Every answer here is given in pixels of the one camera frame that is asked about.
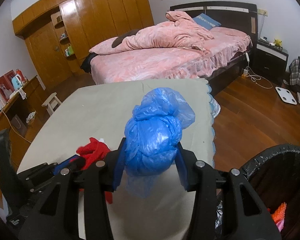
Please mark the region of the blue plastic bag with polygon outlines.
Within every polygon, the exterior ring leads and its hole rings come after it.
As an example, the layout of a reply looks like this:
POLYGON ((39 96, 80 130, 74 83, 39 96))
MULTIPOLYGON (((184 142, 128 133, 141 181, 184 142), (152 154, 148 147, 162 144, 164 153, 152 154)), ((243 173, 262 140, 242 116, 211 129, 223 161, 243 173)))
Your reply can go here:
POLYGON ((158 176, 173 164, 183 130, 195 118, 183 96, 167 87, 151 90, 134 107, 125 126, 126 189, 131 194, 150 195, 158 176))

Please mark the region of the orange fuzzy cloth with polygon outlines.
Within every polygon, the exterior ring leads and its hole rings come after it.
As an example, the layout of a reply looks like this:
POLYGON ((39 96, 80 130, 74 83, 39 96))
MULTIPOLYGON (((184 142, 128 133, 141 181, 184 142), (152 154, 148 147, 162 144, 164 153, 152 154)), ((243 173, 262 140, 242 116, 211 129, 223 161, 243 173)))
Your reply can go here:
POLYGON ((277 209, 276 211, 271 214, 271 217, 273 219, 273 221, 275 222, 275 224, 279 223, 279 222, 284 222, 285 220, 285 212, 286 212, 286 207, 287 204, 285 202, 283 202, 277 209))

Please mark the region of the pink knitted cloth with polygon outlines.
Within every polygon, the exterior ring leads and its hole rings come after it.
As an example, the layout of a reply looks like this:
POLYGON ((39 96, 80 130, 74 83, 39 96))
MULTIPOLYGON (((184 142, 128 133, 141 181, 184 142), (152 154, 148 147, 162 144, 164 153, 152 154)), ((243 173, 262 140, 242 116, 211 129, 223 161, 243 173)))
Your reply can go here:
POLYGON ((279 230, 279 232, 282 231, 282 229, 283 229, 283 227, 284 227, 284 222, 285 222, 285 220, 284 220, 284 219, 281 219, 281 220, 278 220, 278 221, 275 223, 276 226, 277 226, 277 228, 278 228, 278 230, 279 230))

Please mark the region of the black trash bin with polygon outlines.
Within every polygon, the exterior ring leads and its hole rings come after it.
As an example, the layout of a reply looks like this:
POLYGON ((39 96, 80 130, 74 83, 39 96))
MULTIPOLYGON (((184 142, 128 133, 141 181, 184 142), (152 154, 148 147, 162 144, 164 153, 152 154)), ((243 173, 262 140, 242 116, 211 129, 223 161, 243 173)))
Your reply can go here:
POLYGON ((240 169, 218 171, 218 239, 300 239, 300 147, 268 148, 240 169), (285 202, 279 232, 271 214, 285 202))

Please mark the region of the red cloth garment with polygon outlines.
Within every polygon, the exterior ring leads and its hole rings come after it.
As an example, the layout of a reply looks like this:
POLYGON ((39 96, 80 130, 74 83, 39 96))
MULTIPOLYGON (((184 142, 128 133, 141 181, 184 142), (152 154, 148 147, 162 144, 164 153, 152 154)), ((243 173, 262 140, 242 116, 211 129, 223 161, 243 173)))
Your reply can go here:
POLYGON ((76 150, 76 153, 85 159, 85 165, 81 168, 81 170, 86 170, 93 163, 104 160, 109 152, 110 149, 104 142, 99 141, 94 137, 90 137, 88 144, 80 146, 76 150))

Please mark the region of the grey table cloth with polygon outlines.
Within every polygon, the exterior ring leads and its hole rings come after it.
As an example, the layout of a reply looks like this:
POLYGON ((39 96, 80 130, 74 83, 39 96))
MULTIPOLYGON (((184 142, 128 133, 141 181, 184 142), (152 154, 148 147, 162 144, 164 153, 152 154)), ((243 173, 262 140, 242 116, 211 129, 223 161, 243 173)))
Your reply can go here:
MULTIPOLYGON (((203 79, 162 79, 109 83, 73 92, 49 117, 24 155, 18 170, 73 156, 89 138, 103 139, 116 150, 125 125, 143 96, 157 87, 178 91, 195 112, 194 123, 183 131, 181 145, 199 160, 213 165, 215 147, 210 88, 203 79)), ((126 188, 127 176, 108 205, 115 239, 183 239, 189 227, 195 194, 180 183, 172 165, 158 176, 147 198, 126 188)))

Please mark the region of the black clothing on bed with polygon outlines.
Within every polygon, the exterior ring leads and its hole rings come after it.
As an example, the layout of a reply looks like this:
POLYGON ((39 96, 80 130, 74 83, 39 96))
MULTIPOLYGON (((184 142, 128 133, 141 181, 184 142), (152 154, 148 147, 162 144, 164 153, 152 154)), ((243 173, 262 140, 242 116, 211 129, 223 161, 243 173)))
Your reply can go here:
POLYGON ((85 73, 91 74, 91 61, 97 56, 98 54, 96 53, 89 53, 89 55, 82 62, 80 69, 83 70, 85 73))

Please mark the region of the light blue kettle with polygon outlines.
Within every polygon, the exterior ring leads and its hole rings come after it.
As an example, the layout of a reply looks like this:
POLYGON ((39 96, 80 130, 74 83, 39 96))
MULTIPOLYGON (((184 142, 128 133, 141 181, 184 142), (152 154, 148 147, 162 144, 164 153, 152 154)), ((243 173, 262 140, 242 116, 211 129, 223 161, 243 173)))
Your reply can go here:
POLYGON ((19 90, 23 86, 22 79, 21 79, 21 76, 19 74, 16 74, 11 79, 11 83, 13 85, 14 90, 19 90))

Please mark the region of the pink duvet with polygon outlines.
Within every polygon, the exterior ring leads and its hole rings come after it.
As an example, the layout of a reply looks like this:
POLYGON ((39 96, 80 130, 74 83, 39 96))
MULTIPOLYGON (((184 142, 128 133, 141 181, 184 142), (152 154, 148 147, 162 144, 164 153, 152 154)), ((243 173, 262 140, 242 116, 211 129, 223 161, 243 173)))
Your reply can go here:
POLYGON ((198 25, 184 11, 169 11, 167 21, 140 29, 112 47, 116 38, 105 40, 89 51, 98 55, 111 55, 131 50, 152 48, 185 48, 205 50, 205 42, 214 39, 211 31, 198 25))

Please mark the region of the wooden wardrobe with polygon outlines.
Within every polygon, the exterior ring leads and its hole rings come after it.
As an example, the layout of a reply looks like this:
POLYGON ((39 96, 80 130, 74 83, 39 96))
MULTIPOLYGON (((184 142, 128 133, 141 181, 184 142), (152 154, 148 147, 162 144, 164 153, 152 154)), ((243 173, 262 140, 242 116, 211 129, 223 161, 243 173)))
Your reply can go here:
POLYGON ((12 23, 48 89, 82 74, 96 44, 154 24, 148 0, 39 0, 12 23))

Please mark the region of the black nightstand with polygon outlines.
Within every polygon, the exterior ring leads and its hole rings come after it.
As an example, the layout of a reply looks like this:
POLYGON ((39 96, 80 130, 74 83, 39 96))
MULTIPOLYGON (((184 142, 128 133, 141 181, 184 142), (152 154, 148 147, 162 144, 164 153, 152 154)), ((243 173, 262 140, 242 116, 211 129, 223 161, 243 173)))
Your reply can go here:
POLYGON ((281 86, 288 63, 288 51, 258 40, 253 57, 253 71, 281 86))

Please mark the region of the blue pillow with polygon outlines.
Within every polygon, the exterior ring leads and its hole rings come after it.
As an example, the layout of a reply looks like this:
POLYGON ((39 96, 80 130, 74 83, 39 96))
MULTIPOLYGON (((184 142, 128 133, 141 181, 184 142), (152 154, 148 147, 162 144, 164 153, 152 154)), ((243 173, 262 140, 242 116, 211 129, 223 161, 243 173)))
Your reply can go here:
POLYGON ((222 25, 221 23, 204 13, 201 13, 200 15, 194 17, 193 20, 198 25, 204 27, 207 30, 211 30, 212 28, 220 27, 222 25))

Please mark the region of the yellow plush toy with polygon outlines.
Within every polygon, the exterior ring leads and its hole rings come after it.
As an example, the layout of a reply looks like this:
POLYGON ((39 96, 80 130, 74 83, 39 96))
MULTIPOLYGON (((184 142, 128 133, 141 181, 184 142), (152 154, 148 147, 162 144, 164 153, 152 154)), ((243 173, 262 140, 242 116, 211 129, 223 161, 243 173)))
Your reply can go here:
POLYGON ((274 39, 274 44, 278 48, 282 48, 282 41, 279 39, 274 39))

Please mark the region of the black headboard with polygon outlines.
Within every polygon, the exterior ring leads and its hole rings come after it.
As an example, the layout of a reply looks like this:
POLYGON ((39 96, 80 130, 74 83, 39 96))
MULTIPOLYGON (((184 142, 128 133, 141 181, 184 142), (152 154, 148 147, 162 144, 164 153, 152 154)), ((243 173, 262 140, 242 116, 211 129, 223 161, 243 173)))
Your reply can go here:
POLYGON ((184 11, 191 17, 206 14, 225 28, 237 29, 248 34, 252 43, 258 40, 257 5, 233 1, 194 2, 170 7, 171 11, 184 11))

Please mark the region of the red picture frame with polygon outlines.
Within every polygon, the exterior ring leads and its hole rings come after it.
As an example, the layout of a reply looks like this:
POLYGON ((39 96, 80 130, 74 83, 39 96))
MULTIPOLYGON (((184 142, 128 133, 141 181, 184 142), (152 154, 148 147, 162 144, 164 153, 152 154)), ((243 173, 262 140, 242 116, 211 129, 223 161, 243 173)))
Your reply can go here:
POLYGON ((12 85, 12 78, 14 76, 15 72, 10 70, 0 77, 0 95, 5 102, 10 99, 10 95, 14 92, 14 87, 12 85))

